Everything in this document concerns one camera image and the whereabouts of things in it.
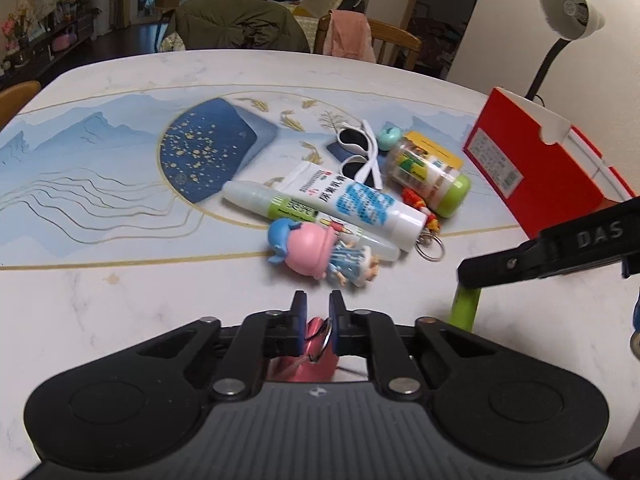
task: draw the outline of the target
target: plastic bottle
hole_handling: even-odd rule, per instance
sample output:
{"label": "plastic bottle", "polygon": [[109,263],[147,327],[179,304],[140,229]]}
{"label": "plastic bottle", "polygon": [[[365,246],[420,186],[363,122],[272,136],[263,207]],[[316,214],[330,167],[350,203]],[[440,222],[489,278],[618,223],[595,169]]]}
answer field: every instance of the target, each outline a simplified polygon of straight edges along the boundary
{"label": "plastic bottle", "polygon": [[427,220],[401,201],[312,162],[302,162],[277,189],[377,234],[403,251],[414,248]]}
{"label": "plastic bottle", "polygon": [[258,182],[229,180],[222,187],[225,200],[236,204],[265,218],[291,218],[303,222],[314,222],[332,227],[338,238],[345,243],[353,243],[356,248],[369,246],[371,253],[381,260],[393,262],[400,256],[400,250],[387,240],[377,237],[347,222],[343,222],[325,213],[321,213],[300,202],[292,200],[286,194],[266,187]]}
{"label": "plastic bottle", "polygon": [[404,137],[389,151],[385,176],[413,189],[429,209],[445,218],[455,213],[471,189],[466,175]]}

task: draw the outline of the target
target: marble tabletop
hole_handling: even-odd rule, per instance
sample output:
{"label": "marble tabletop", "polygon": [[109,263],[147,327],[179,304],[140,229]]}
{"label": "marble tabletop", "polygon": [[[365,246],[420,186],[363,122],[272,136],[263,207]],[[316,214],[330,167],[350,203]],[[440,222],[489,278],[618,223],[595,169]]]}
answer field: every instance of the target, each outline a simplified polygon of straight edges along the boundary
{"label": "marble tabletop", "polygon": [[[242,50],[129,57],[84,66],[47,86],[23,114],[95,96],[238,84],[367,92],[478,114],[486,96],[385,66],[308,54]],[[461,259],[516,246],[520,228],[445,238],[447,256],[429,264],[411,253],[366,290],[344,291],[348,308],[381,310],[395,322],[446,319]],[[97,268],[0,271],[0,480],[20,478],[38,459],[22,424],[30,392],[62,370],[102,357],[202,316],[237,324],[285,308],[306,290],[310,316],[326,316],[331,286],[269,266],[263,256]],[[482,292],[475,332],[576,372],[610,407],[596,456],[617,454],[640,410],[640,364],[628,340],[638,279],[609,266]]]}

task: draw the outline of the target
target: lamp shade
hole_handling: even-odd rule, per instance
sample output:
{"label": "lamp shade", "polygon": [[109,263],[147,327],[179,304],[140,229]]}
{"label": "lamp shade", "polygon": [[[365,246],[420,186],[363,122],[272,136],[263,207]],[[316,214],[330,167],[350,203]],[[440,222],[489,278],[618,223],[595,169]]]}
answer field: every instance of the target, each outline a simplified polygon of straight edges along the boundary
{"label": "lamp shade", "polygon": [[546,22],[566,40],[580,40],[604,26],[604,16],[590,0],[540,0]]}

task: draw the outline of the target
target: pink hat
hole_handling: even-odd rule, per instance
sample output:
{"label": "pink hat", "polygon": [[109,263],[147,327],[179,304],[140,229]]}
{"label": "pink hat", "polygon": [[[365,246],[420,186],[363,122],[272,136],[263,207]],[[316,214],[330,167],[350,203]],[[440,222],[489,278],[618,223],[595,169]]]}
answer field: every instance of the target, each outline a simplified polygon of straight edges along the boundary
{"label": "pink hat", "polygon": [[298,274],[321,280],[337,241],[338,237],[330,227],[303,222],[299,229],[289,233],[284,262]]}

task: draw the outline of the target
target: wooden chair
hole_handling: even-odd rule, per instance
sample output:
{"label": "wooden chair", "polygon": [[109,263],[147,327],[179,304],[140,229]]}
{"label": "wooden chair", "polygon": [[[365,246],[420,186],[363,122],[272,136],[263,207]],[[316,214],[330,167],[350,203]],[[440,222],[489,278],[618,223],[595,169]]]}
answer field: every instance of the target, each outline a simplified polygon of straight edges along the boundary
{"label": "wooden chair", "polygon": [[40,91],[40,83],[26,81],[0,92],[0,130]]}
{"label": "wooden chair", "polygon": [[[410,32],[402,30],[394,25],[388,23],[379,22],[378,20],[372,20],[368,18],[369,27],[371,28],[371,43],[375,45],[376,40],[382,41],[380,46],[380,52],[378,53],[378,64],[383,64],[385,60],[385,48],[386,44],[398,46],[400,48],[408,48],[409,54],[406,57],[403,68],[405,70],[413,70],[415,62],[418,60],[418,54],[422,49],[422,40],[416,38]],[[329,22],[331,22],[331,15],[323,16],[318,21],[318,31],[316,32],[316,41],[314,43],[314,54],[322,54],[322,47],[324,46],[324,40],[326,39],[326,33],[329,30]],[[391,55],[388,62],[389,65],[393,65],[396,61],[396,54]]]}

